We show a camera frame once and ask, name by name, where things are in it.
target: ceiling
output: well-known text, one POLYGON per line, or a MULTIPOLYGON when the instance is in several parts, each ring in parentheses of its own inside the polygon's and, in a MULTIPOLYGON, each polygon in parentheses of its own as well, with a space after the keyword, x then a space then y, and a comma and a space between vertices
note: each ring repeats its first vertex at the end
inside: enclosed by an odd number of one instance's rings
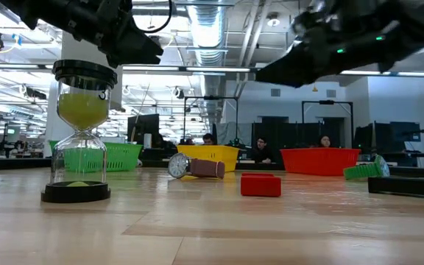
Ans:
MULTIPOLYGON (((184 8, 187 1, 176 1, 178 8, 184 8)), ((264 24, 258 40, 258 48, 252 56, 251 65, 256 63, 270 63, 285 54, 294 36, 289 30, 290 21, 299 13, 298 7, 305 8, 309 0, 302 1, 274 1, 269 12, 276 13, 279 24, 270 26, 264 24)), ((226 11, 225 23, 225 66, 237 66, 245 31, 249 21, 252 0, 223 0, 221 4, 230 5, 226 11)), ((261 8, 255 22, 261 17, 261 8)), ((165 16, 135 15, 135 22, 141 29, 147 29, 151 25, 157 26, 164 23, 165 16)), ((52 64, 61 56, 62 32, 43 21, 39 21, 37 29, 29 30, 23 23, 8 18, 0 12, 0 33, 3 34, 5 48, 0 53, 0 63, 34 63, 52 64)), ((161 65, 165 66, 193 66, 196 64, 194 52, 188 48, 194 47, 191 27, 188 18, 178 16, 161 32, 156 34, 164 48, 161 65)), ((366 66, 363 69, 372 70, 375 66, 366 66)), ((395 66, 396 71, 424 71, 424 54, 416 54, 395 66)), ((46 100, 29 99, 21 90, 27 86, 41 93, 49 95, 49 86, 53 76, 50 73, 39 71, 1 71, 0 70, 0 124, 7 121, 18 121, 28 124, 23 132, 32 137, 37 137, 44 131, 46 122, 46 100)), ((197 75, 140 75, 124 74, 123 76, 123 99, 122 104, 126 113, 112 111, 110 121, 103 128, 111 128, 105 135, 116 135, 127 131, 127 117, 138 113, 159 113, 162 119, 162 130, 166 135, 176 137, 182 134, 182 125, 178 121, 183 119, 183 100, 174 95, 175 89, 183 90, 185 95, 203 96, 201 90, 203 77, 197 75)), ((354 81, 353 77, 326 77, 326 82, 339 82, 339 86, 346 86, 354 81)), ((226 86, 226 94, 233 94, 235 85, 226 86)), ((252 100, 260 93, 255 85, 245 86, 242 100, 252 100)), ((290 93, 289 96, 302 96, 290 93)), ((192 105, 191 113, 188 114, 186 132, 192 136, 198 136, 209 131, 205 116, 205 104, 199 100, 192 105)))

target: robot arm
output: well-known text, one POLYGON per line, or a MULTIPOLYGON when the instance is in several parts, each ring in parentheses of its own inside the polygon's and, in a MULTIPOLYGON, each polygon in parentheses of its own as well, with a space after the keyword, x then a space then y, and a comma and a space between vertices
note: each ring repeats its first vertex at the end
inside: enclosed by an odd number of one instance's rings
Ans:
POLYGON ((372 63, 384 72, 424 47, 424 0, 313 4, 294 20, 292 28, 302 42, 261 69, 256 81, 299 88, 372 63))
POLYGON ((113 68, 158 64, 163 50, 133 20, 130 0, 0 0, 30 28, 38 19, 86 40, 107 55, 113 68))

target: table surface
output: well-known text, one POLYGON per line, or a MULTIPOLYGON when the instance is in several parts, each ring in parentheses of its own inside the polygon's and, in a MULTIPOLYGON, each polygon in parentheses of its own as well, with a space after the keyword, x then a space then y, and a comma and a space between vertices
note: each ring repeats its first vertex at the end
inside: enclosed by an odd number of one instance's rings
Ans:
POLYGON ((112 198, 40 202, 49 169, 0 171, 0 264, 424 264, 424 199, 276 174, 280 198, 164 169, 109 173, 112 198))

